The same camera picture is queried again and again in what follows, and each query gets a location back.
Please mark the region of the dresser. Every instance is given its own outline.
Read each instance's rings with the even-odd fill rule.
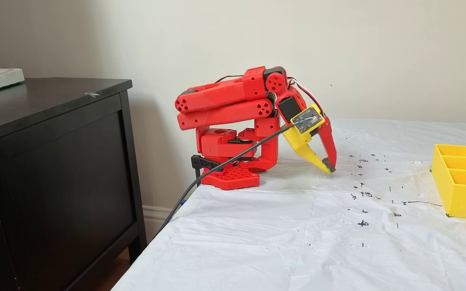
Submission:
[[[146,247],[130,80],[0,89],[0,290],[87,290]]]

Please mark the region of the white plastic sheet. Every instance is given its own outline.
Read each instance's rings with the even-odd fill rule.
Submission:
[[[259,187],[200,186],[113,291],[466,291],[466,219],[429,172],[466,124],[336,119],[333,134],[330,177],[281,138]]]

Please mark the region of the white wall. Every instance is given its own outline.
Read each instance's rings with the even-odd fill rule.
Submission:
[[[133,80],[148,206],[172,207],[194,175],[176,96],[260,65],[284,66],[333,118],[466,122],[466,1],[0,0],[0,67]]]

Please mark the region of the yellow organizer tray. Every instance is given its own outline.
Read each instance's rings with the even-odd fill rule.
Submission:
[[[436,144],[431,170],[447,214],[466,218],[466,147]]]

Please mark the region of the red robot arm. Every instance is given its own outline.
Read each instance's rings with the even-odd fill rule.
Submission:
[[[200,168],[207,171],[213,164],[246,150],[254,141],[260,141],[280,127],[280,114],[287,125],[290,119],[307,108],[301,94],[289,86],[286,72],[281,67],[252,68],[238,79],[189,88],[175,101],[180,112],[177,116],[181,129],[196,129],[197,151],[204,157],[193,156],[192,166],[199,175]],[[245,129],[238,135],[232,129],[210,129],[209,126],[254,120],[255,128]],[[331,138],[329,120],[319,129],[331,164],[335,166],[335,146]],[[273,167],[277,162],[278,139],[261,146],[261,156],[255,150],[239,161],[227,165],[222,171],[202,179],[224,190],[259,185],[259,171]]]

